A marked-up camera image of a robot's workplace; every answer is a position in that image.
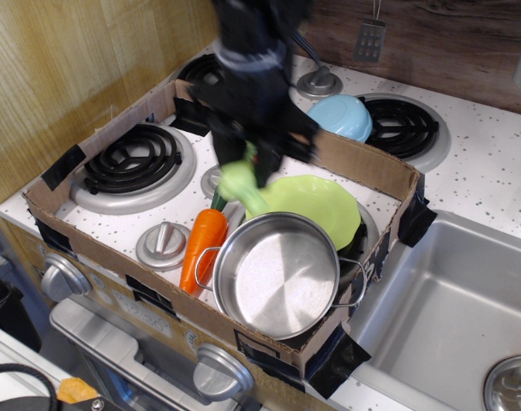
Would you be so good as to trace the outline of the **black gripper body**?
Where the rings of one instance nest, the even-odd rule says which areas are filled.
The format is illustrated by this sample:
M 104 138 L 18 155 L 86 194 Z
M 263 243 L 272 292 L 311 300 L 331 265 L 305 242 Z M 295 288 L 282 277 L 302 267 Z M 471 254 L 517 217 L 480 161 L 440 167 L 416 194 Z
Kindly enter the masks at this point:
M 212 89 L 192 92 L 193 99 L 209 109 L 212 119 L 234 121 L 243 137 L 255 146 L 259 140 L 283 139 L 286 155 L 308 163 L 315 155 L 314 137 L 317 123 L 304 114 L 290 99 L 292 53 L 270 68 L 257 62 L 251 71 L 238 71 L 221 63 L 224 84 Z

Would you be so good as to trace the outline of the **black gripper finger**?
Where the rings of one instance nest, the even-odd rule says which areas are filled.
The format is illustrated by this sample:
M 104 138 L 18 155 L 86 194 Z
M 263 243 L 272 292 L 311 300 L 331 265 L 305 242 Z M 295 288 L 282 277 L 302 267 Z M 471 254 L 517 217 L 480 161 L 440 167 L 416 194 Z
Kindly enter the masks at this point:
M 247 144 L 241 126 L 234 121 L 223 121 L 222 119 L 212 119 L 209 124 L 219 166 L 242 160 Z
M 259 140 L 257 142 L 255 179 L 258 188 L 266 186 L 270 176 L 279 170 L 285 155 L 283 139 Z

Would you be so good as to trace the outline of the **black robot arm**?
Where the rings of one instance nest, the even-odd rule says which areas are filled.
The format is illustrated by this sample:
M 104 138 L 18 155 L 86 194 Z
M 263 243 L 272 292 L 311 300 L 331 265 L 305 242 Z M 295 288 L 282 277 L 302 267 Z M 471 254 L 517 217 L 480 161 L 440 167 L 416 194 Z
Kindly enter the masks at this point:
M 256 150 L 255 186 L 262 188 L 284 157 L 309 163 L 320 127 L 290 98 L 299 27 L 310 1 L 216 1 L 219 37 L 213 47 L 223 77 L 189 88 L 208 108 L 207 121 L 219 165 Z

